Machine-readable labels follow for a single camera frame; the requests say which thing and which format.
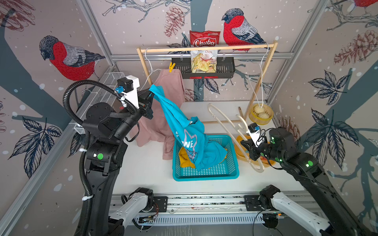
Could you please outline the yellow clothespin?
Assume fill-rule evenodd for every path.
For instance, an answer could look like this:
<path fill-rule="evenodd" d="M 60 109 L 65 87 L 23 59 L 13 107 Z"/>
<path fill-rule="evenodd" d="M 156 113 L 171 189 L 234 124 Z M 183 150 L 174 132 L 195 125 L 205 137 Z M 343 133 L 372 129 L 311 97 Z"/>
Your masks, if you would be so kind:
<path fill-rule="evenodd" d="M 176 66 L 176 63 L 170 63 L 170 65 L 169 65 L 169 73 L 171 73 L 172 71 L 173 71 L 173 69 L 175 68 L 175 66 Z"/>

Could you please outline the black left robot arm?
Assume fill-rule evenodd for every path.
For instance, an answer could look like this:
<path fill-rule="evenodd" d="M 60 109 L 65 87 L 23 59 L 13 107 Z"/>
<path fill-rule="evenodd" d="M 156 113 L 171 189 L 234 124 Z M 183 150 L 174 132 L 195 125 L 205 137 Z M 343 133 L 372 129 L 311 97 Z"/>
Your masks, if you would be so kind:
<path fill-rule="evenodd" d="M 93 80 L 82 80 L 71 84 L 63 95 L 63 107 L 67 114 L 85 130 L 85 144 L 79 161 L 79 176 L 85 190 L 83 208 L 76 236 L 122 236 L 125 228 L 143 209 L 154 204 L 153 191 L 139 188 L 132 199 L 113 214 L 109 213 L 112 193 L 128 148 L 128 133 L 142 117 L 152 119 L 154 94 L 149 90 L 137 92 L 137 104 L 126 98 L 132 80 L 121 78 L 117 88 Z M 83 85 L 94 85 L 119 99 L 125 109 L 115 112 L 111 105 L 101 102 L 90 107 L 85 120 L 81 120 L 70 106 L 70 96 Z"/>

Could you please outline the white wire hanger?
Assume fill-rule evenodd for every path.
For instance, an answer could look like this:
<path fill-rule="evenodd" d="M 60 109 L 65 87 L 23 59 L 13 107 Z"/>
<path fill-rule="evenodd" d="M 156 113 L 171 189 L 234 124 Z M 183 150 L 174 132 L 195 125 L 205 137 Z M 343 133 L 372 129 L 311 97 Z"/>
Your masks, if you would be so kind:
<path fill-rule="evenodd" d="M 266 53 L 264 54 L 264 56 L 261 58 L 261 61 L 259 63 L 259 68 L 260 68 L 260 75 L 259 75 L 259 79 L 258 79 L 258 82 L 256 83 L 256 86 L 253 90 L 253 94 L 254 94 L 254 98 L 252 99 L 252 101 L 257 101 L 258 102 L 258 106 L 260 109 L 263 108 L 264 106 L 264 91 L 263 91 L 263 79 L 265 77 L 265 74 L 266 74 L 266 71 L 267 71 L 267 67 L 269 67 L 269 64 L 270 64 L 270 59 L 269 59 L 269 54 L 270 54 L 270 46 L 268 43 L 265 43 L 266 44 Z M 262 89 L 262 92 L 261 92 L 261 99 L 259 100 L 258 99 L 258 89 L 261 88 Z"/>

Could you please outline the yellow t-shirt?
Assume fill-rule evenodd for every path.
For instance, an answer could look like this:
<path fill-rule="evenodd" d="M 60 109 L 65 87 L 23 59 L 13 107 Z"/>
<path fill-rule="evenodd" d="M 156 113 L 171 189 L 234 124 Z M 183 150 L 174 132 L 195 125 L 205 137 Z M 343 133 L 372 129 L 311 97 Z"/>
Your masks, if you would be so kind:
<path fill-rule="evenodd" d="M 200 163 L 201 167 L 197 168 L 194 163 L 191 162 L 186 150 L 184 148 L 181 148 L 179 151 L 179 158 L 180 158 L 180 167 L 181 168 L 186 168 L 186 167 L 191 167 L 193 169 L 209 169 L 215 165 L 218 165 L 222 162 L 224 162 L 227 159 L 227 156 L 225 158 L 214 158 L 212 156 L 205 157 L 204 160 Z"/>

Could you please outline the pink-grey t-shirt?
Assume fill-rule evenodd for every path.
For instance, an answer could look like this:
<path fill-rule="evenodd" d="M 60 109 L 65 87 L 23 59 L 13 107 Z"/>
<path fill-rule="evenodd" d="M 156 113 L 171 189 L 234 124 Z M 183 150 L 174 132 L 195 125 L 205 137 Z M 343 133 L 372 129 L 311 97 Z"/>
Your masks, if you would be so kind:
<path fill-rule="evenodd" d="M 137 145 L 142 147 L 150 141 L 161 142 L 163 143 L 162 159 L 171 160 L 175 143 L 175 134 L 171 129 L 173 125 L 171 110 L 180 109 L 185 102 L 185 88 L 181 71 L 178 69 L 162 70 L 153 83 L 151 91 L 155 94 L 152 103 L 153 118 L 150 120 L 142 117 L 138 122 L 139 128 L 133 129 L 139 131 L 136 139 Z"/>

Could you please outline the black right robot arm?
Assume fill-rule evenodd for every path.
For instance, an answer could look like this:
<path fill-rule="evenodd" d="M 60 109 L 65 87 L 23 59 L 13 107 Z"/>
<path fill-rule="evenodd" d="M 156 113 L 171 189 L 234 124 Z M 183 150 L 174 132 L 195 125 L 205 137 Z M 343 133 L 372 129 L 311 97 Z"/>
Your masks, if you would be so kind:
<path fill-rule="evenodd" d="M 331 184 L 323 167 L 309 153 L 298 152 L 293 135 L 284 128 L 273 128 L 269 137 L 253 123 L 248 126 L 250 138 L 240 144 L 248 151 L 249 161 L 268 161 L 280 164 L 280 170 L 294 177 L 314 198 L 325 214 L 322 218 L 292 201 L 279 188 L 269 185 L 259 193 L 263 210 L 278 210 L 296 221 L 313 236 L 375 236 L 353 214 Z"/>

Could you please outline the white hanger of pink shirt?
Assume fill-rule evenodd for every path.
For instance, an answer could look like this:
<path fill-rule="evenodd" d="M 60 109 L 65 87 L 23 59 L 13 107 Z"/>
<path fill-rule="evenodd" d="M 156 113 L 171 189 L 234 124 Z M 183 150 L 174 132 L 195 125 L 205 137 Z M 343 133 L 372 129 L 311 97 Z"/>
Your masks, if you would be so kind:
<path fill-rule="evenodd" d="M 147 57 L 147 53 L 150 49 L 151 48 L 144 49 L 144 52 L 142 52 L 142 49 L 140 49 L 140 48 L 138 48 L 138 50 L 137 50 L 138 55 L 139 55 L 139 59 L 141 61 L 143 70 L 144 70 L 145 75 L 146 75 L 146 81 L 144 82 L 142 87 L 140 87 L 140 91 L 142 91 L 146 87 L 147 84 L 149 84 L 150 86 L 153 84 L 152 79 L 151 79 L 151 75 L 153 73 L 155 73 L 157 71 L 161 71 L 161 69 L 153 69 L 152 63 Z"/>

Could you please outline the teal t-shirt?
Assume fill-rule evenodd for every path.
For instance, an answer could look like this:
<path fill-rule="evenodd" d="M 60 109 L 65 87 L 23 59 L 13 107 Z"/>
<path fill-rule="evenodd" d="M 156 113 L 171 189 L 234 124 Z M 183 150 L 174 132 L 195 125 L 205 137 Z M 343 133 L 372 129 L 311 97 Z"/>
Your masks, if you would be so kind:
<path fill-rule="evenodd" d="M 205 157 L 225 158 L 227 150 L 205 134 L 204 124 L 198 117 L 188 119 L 181 109 L 169 100 L 161 86 L 152 85 L 149 89 L 163 110 L 166 121 L 175 139 L 186 150 L 190 160 L 197 168 Z"/>

